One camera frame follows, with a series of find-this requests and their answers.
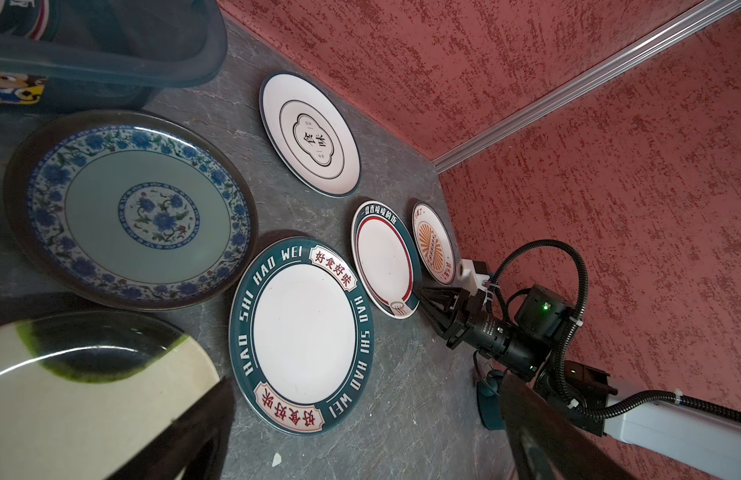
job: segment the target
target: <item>plate with red ring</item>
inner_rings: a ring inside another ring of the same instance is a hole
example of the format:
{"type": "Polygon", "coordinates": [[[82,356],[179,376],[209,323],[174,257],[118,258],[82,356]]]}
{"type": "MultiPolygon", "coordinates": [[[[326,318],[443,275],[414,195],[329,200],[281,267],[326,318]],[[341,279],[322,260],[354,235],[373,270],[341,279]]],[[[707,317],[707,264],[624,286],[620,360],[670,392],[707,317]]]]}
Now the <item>plate with red ring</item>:
{"type": "Polygon", "coordinates": [[[270,426],[313,436],[356,407],[373,363],[371,302],[346,260],[306,236],[248,266],[229,318],[232,370],[270,426]]]}
{"type": "Polygon", "coordinates": [[[453,244],[445,225],[431,205],[418,202],[413,214],[416,248],[434,280],[450,285],[456,276],[453,244]]]}
{"type": "Polygon", "coordinates": [[[351,239],[354,265],[376,306],[397,319],[413,315],[421,265],[403,220],[389,206],[368,200],[354,214],[351,239]]]}

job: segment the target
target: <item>cartoon character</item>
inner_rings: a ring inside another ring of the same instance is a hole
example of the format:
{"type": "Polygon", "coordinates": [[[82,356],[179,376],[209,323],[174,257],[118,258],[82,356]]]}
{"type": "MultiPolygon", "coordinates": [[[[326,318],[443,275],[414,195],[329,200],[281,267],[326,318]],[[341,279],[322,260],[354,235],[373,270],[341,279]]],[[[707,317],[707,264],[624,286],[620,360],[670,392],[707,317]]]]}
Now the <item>cartoon character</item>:
{"type": "Polygon", "coordinates": [[[0,72],[0,88],[26,88],[30,86],[27,74],[8,74],[0,72]]]}

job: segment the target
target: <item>plate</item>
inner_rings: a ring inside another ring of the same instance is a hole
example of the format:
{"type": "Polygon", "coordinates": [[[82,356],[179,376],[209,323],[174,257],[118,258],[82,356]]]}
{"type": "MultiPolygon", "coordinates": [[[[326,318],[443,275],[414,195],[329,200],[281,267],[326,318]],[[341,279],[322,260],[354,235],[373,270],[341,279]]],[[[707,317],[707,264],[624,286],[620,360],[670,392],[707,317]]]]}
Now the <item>plate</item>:
{"type": "Polygon", "coordinates": [[[218,382],[166,322],[116,310],[0,327],[0,478],[106,478],[218,382]]]}
{"type": "Polygon", "coordinates": [[[440,217],[432,206],[419,202],[414,206],[414,237],[423,265],[434,280],[450,285],[456,275],[453,245],[440,217]]]}
{"type": "Polygon", "coordinates": [[[414,283],[421,265],[411,255],[416,247],[403,221],[381,202],[362,204],[352,220],[352,254],[360,280],[376,306],[388,316],[404,319],[416,311],[414,283]]]}
{"type": "Polygon", "coordinates": [[[373,363],[365,289],[328,245],[280,240],[250,263],[229,318],[234,377],[281,432],[311,436],[347,417],[373,363]]]}
{"type": "Polygon", "coordinates": [[[312,83],[273,74],[261,85],[261,119],[280,158],[313,190],[346,197],[360,182],[360,155],[344,118],[312,83]]]}
{"type": "Polygon", "coordinates": [[[83,112],[40,128],[14,153],[3,199],[40,268],[80,296],[130,310],[226,290],[258,228],[248,186],[219,149],[137,112],[83,112]]]}

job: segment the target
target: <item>red wall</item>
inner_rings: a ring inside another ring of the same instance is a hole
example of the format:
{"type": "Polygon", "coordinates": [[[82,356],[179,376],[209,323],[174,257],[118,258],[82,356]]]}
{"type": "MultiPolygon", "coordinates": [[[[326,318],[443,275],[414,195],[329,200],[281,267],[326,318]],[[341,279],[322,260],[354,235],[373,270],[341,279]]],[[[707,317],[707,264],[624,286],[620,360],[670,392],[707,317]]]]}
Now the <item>red wall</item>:
{"type": "Polygon", "coordinates": [[[219,0],[430,159],[699,0],[219,0]]]}
{"type": "MultiPolygon", "coordinates": [[[[741,9],[441,175],[466,258],[540,238],[589,267],[570,358],[741,410],[741,9]]],[[[504,276],[576,297],[542,250],[504,276]]],[[[705,478],[612,439],[641,478],[705,478]]]]}

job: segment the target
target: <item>wall corner molding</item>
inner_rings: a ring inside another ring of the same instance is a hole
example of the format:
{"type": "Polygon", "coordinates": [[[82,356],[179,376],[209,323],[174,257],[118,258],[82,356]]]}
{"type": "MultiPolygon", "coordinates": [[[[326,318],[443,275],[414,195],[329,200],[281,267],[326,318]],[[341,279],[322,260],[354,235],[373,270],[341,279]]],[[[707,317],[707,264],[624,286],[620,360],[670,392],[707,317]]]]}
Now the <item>wall corner molding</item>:
{"type": "Polygon", "coordinates": [[[741,7],[741,0],[704,0],[572,80],[521,108],[434,160],[438,174],[594,90],[652,56],[680,43],[741,7]]]}

